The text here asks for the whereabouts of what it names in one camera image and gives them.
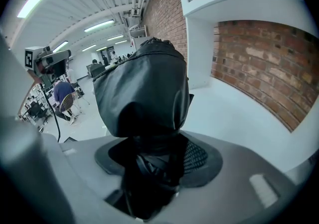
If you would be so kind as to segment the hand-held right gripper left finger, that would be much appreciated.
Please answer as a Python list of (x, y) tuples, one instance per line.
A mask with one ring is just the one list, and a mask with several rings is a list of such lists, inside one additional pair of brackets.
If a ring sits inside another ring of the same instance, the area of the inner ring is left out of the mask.
[(4, 39), (0, 40), (0, 222), (73, 224), (72, 213), (38, 129), (17, 120), (32, 84)]

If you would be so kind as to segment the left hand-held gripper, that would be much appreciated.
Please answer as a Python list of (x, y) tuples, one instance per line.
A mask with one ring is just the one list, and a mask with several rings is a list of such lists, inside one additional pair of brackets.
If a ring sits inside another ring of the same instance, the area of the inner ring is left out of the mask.
[(47, 89), (66, 73), (70, 57), (70, 50), (53, 52), (49, 46), (27, 47), (24, 49), (24, 66), (35, 81)]

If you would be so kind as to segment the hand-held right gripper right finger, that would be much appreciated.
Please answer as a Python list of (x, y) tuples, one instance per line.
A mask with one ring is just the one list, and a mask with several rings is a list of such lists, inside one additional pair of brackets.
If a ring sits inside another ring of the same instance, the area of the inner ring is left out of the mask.
[(107, 206), (147, 224), (266, 224), (300, 190), (252, 150), (198, 133), (60, 147)]

